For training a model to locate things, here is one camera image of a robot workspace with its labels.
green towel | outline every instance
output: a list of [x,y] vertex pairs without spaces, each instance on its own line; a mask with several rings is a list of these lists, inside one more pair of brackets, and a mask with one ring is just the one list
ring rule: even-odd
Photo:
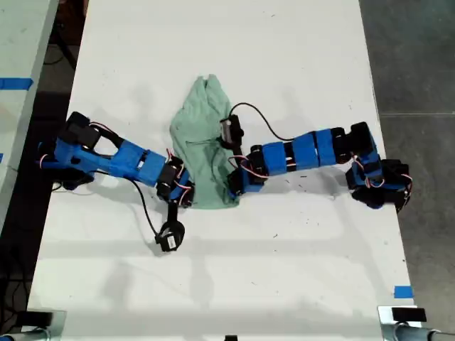
[[221,136],[220,120],[228,117],[230,102],[218,78],[199,77],[182,109],[171,122],[176,155],[183,160],[195,183],[194,208],[217,209],[238,205],[228,194],[226,180],[234,167],[228,161],[232,152],[216,140]]

black cable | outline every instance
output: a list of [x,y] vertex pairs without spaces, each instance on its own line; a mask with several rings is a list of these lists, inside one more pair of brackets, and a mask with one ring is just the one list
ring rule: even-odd
[[292,139],[283,139],[282,137],[278,136],[277,133],[275,133],[275,131],[272,129],[272,127],[270,126],[269,122],[267,121],[267,119],[265,118],[265,116],[261,113],[261,111],[256,108],[253,104],[250,104],[250,103],[246,103],[246,102],[241,102],[241,103],[237,103],[234,107],[232,107],[232,109],[230,110],[229,112],[229,115],[232,115],[232,112],[234,111],[235,108],[237,108],[238,106],[240,105],[247,105],[249,106],[250,108],[253,108],[254,110],[256,110],[256,112],[262,117],[262,119],[264,120],[265,124],[267,125],[267,127],[269,128],[269,130],[272,132],[272,134],[275,135],[275,137],[279,140],[282,140],[282,141],[293,141],[295,139],[292,138]]
[[[103,172],[102,170],[95,170],[93,173],[99,173],[99,174],[109,175],[109,173]],[[154,228],[154,225],[151,223],[150,216],[149,216],[149,212],[147,211],[147,205],[146,205],[146,203],[145,203],[144,194],[142,193],[141,188],[140,188],[139,185],[136,183],[136,181],[134,181],[133,179],[130,179],[130,178],[124,178],[124,179],[125,179],[125,180],[128,180],[130,183],[132,183],[132,184],[134,185],[134,187],[137,188],[137,190],[138,190],[138,192],[139,192],[139,195],[141,196],[142,207],[144,208],[145,217],[147,218],[147,221],[149,222],[149,225],[150,225],[151,230],[154,232],[155,236],[157,236],[158,233],[156,232],[156,230],[155,230],[155,228]]]
[[147,212],[147,206],[146,206],[146,203],[145,203],[144,194],[142,194],[141,188],[136,183],[136,181],[134,181],[132,179],[128,179],[128,178],[124,178],[124,179],[127,179],[128,181],[130,181],[134,185],[134,187],[136,187],[137,190],[139,191],[139,195],[141,196],[141,200],[142,200],[142,207],[144,207],[145,216],[147,218],[147,221],[149,222],[151,230],[154,232],[155,236],[157,236],[158,233],[156,233],[156,230],[155,230],[153,224],[151,223],[151,220],[150,220],[150,217],[149,217],[149,213]]
[[59,190],[63,187],[63,184],[62,183],[59,183],[58,186],[56,188],[53,188],[52,189],[52,192],[55,192],[56,190]]
[[59,62],[61,62],[61,61],[63,60],[63,58],[64,58],[64,57],[61,56],[60,58],[58,58],[57,60],[55,60],[55,61],[53,61],[53,62],[49,62],[49,63],[44,62],[43,64],[44,64],[44,65],[55,65],[55,64],[58,64]]

red and white wire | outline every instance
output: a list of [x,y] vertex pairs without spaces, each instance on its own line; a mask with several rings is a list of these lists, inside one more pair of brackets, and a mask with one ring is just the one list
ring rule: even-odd
[[243,161],[249,161],[249,159],[246,157],[246,156],[243,156],[243,155],[234,155],[234,156],[231,156],[229,157],[227,160],[229,161],[229,163],[234,167],[234,168],[237,168],[237,165],[235,165],[234,163],[232,163],[232,159],[235,159],[235,158],[241,158],[242,161],[240,162],[240,167],[242,167],[243,169],[245,169],[248,173],[251,173],[253,174],[254,176],[257,176],[258,178],[261,178],[261,179],[268,179],[269,176],[267,175],[261,175],[261,174],[258,174],[256,172],[254,172],[252,169],[249,169],[249,168],[246,168],[244,165],[242,165],[242,162]]
[[234,163],[232,163],[231,160],[234,160],[236,158],[241,158],[242,160],[246,160],[248,161],[248,158],[246,156],[243,156],[243,155],[234,155],[234,156],[231,156],[229,158],[227,158],[227,160],[229,161],[229,163],[234,167],[234,168],[237,168],[237,165],[235,165]]

white table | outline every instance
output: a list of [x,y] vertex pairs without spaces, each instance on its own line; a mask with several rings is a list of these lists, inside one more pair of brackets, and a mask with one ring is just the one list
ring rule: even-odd
[[[384,156],[356,0],[92,0],[70,111],[165,154],[173,115],[209,73],[282,136],[367,121]],[[245,149],[274,141],[237,113]],[[413,304],[393,298],[409,284],[400,230],[394,207],[351,199],[336,180],[346,169],[269,180],[235,209],[186,210],[166,256],[130,183],[55,193],[29,308],[66,310],[64,340],[381,340],[377,306]],[[160,227],[166,206],[146,199]]]
[[0,90],[0,233],[16,182],[23,143],[58,0],[0,1],[0,77],[31,78],[25,90]]

dark floor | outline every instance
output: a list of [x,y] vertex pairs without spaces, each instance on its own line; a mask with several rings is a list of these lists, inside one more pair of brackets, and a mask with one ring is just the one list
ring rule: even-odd
[[[409,163],[414,177],[412,199],[399,219],[416,302],[427,309],[429,325],[454,332],[455,1],[360,0],[360,5],[387,157]],[[48,49],[47,61],[59,57],[58,49]],[[27,146],[61,124],[73,75],[65,60],[43,68]],[[4,232],[2,240],[23,240],[25,234],[32,242],[23,254],[9,254],[15,264],[12,278],[33,274],[50,195],[46,180],[27,182],[28,172],[35,171],[31,159],[23,158],[23,164],[23,184],[13,198],[18,209],[9,214],[9,230],[19,227],[16,234]],[[21,216],[22,207],[31,210],[33,226]],[[10,285],[10,297],[17,283]],[[22,286],[16,302],[25,304]]]
[[455,1],[360,0],[388,158],[411,166],[399,214],[429,325],[455,331]]

